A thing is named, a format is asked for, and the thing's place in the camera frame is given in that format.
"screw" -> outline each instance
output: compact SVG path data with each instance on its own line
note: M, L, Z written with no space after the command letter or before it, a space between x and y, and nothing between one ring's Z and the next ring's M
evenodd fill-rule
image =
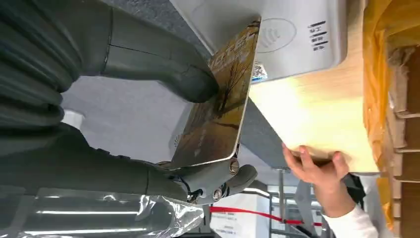
M217 202L222 198L222 189L218 188L213 192L213 201Z
M238 162L238 160L234 160L234 161L230 162L229 170L230 170L231 175L235 175L239 172L239 162Z

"white sleeve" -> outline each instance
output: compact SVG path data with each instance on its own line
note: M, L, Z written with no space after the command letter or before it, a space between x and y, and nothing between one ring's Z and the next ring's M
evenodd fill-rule
M370 221L369 215L358 205L342 217L324 218L337 238L378 238L378 231Z

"red barrier strap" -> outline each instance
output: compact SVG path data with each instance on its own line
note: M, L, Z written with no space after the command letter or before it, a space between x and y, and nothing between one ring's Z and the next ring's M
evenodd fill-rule
M231 207L210 207L210 212L211 213L224 213L224 212L231 212L231 213L251 213L251 214L257 214L263 217L267 217L273 220L276 220L278 222L282 222L283 219L281 219L280 217L277 216L273 216L264 212L255 212L255 211L249 211L249 210L243 210L243 209L239 209L239 208L231 208ZM291 225L298 225L298 224L303 224L303 221L298 221L298 220L285 220L286 224L291 224ZM322 223L319 222L314 222L314 226L317 227L321 227Z

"plastic wrap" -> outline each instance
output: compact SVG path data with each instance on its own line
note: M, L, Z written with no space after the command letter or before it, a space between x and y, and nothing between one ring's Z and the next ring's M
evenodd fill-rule
M364 14L364 124L376 163L388 174L384 155L386 111L393 69L390 55L400 47L420 44L420 1L369 0ZM392 227L389 178L378 180L381 204Z
M0 186L1 238L177 237L204 213L164 196Z

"white device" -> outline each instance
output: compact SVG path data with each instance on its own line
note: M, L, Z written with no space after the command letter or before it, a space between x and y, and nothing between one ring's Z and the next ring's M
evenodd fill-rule
M347 54L345 0L171 0L214 54L261 16L257 61L267 78L338 65Z

